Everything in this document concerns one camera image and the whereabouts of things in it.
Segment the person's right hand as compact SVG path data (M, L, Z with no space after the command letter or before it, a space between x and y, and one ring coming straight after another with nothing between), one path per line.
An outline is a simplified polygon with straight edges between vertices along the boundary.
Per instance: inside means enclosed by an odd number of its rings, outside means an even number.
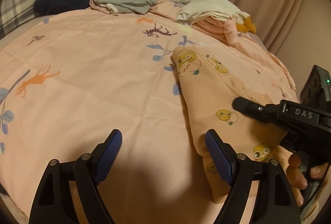
M298 154L285 150L281 146L276 146L273 150L273 157L281 162L285 167L285 173L287 175L289 184L291 185L293 195L298 207L301 207L304 202L304 198L301 194L301 190L305 190L308 186L308 182L300 170L301 158Z

